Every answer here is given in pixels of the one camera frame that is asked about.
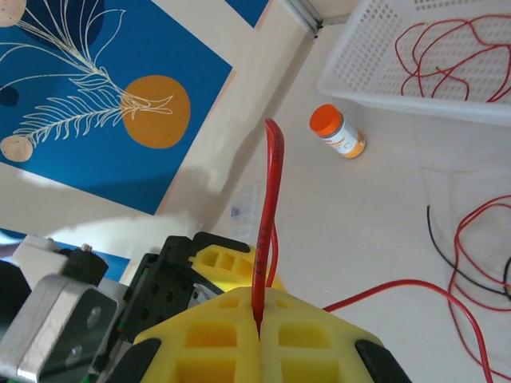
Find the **white wall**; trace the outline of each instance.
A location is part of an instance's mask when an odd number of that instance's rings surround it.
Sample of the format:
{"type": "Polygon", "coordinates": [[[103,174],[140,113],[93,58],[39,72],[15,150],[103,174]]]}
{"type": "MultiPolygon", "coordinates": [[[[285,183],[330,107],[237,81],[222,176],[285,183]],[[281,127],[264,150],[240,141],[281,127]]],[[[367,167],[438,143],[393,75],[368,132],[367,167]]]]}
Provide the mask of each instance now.
{"type": "Polygon", "coordinates": [[[246,159],[240,145],[250,152],[257,143],[263,112],[311,35],[281,0],[270,1],[255,29],[224,0],[155,2],[233,66],[157,215],[0,164],[0,227],[139,259],[167,235],[215,221],[233,166],[246,159]]]}
{"type": "Polygon", "coordinates": [[[358,0],[309,0],[323,18],[350,14],[358,0]]]}

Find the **black wire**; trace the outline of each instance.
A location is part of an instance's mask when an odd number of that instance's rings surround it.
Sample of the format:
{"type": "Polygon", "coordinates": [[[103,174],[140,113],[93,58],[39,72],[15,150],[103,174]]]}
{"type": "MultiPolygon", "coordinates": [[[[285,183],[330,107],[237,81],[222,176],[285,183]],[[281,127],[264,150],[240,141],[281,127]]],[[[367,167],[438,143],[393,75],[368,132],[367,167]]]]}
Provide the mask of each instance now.
{"type": "MultiPolygon", "coordinates": [[[[437,253],[444,259],[444,261],[446,261],[458,274],[460,274],[463,278],[465,278],[467,281],[469,281],[470,283],[472,283],[473,285],[477,286],[477,287],[480,287],[482,288],[483,290],[486,290],[486,291],[489,291],[491,293],[495,293],[495,294],[499,294],[499,295],[504,295],[505,297],[507,297],[507,299],[511,302],[511,295],[509,295],[507,289],[505,288],[504,286],[504,292],[502,291],[499,291],[499,290],[495,290],[495,289],[492,289],[491,287],[487,287],[485,285],[482,285],[480,284],[479,282],[477,281],[474,281],[473,279],[471,279],[471,277],[469,277],[467,274],[465,274],[463,271],[459,270],[455,265],[454,263],[452,263],[450,261],[450,259],[448,259],[444,253],[442,253],[442,251],[440,250],[440,247],[438,247],[437,245],[437,241],[435,240],[434,236],[433,236],[433,229],[431,228],[431,218],[430,218],[430,205],[427,206],[426,208],[426,218],[428,220],[428,232],[430,233],[430,239],[431,239],[431,242],[433,243],[433,246],[434,248],[436,249],[437,253]]],[[[511,266],[511,258],[508,259],[508,262],[505,264],[505,267],[504,267],[504,276],[502,278],[503,282],[504,283],[507,283],[508,282],[508,272],[509,272],[509,267],[511,266]]]]}
{"type": "MultiPolygon", "coordinates": [[[[504,266],[504,276],[502,277],[503,283],[508,282],[509,265],[511,265],[511,257],[509,257],[508,262],[506,262],[505,266],[504,266]]],[[[509,295],[507,286],[503,286],[503,288],[504,288],[505,296],[511,302],[511,295],[509,295]]]]}

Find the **screw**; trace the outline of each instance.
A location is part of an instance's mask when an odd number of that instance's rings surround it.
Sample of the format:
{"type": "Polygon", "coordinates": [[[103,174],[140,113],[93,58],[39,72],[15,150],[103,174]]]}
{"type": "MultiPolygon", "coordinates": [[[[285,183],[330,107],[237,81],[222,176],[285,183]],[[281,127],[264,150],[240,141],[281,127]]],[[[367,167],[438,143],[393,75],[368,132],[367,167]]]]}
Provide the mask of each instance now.
{"type": "Polygon", "coordinates": [[[82,351],[81,345],[74,346],[69,352],[67,358],[65,359],[65,365],[67,367],[75,365],[80,360],[81,351],[82,351]]]}
{"type": "Polygon", "coordinates": [[[101,316],[101,308],[99,306],[94,307],[87,318],[87,327],[92,329],[99,321],[99,317],[101,316]]]}

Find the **metal bracket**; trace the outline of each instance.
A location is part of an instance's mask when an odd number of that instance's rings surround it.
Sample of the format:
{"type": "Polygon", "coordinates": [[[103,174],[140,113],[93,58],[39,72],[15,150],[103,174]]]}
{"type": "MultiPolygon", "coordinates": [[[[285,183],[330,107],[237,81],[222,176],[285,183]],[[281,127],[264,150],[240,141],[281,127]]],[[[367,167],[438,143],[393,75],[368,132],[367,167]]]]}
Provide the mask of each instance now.
{"type": "Polygon", "coordinates": [[[305,21],[305,23],[314,32],[315,37],[318,36],[319,30],[324,26],[333,26],[336,24],[344,24],[350,17],[349,14],[342,14],[332,18],[323,18],[309,0],[285,0],[291,8],[305,21]]]}
{"type": "Polygon", "coordinates": [[[0,341],[0,374],[25,383],[81,381],[116,308],[94,286],[45,276],[0,341]]]}

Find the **bottle label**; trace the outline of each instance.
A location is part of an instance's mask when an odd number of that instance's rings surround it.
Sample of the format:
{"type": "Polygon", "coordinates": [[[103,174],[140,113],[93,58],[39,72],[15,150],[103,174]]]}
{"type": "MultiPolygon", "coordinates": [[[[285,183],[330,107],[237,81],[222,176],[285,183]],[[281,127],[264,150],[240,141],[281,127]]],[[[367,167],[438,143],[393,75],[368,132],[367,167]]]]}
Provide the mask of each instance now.
{"type": "Polygon", "coordinates": [[[342,155],[350,154],[360,145],[364,145],[362,134],[358,133],[357,128],[346,120],[334,136],[324,140],[342,155]]]}

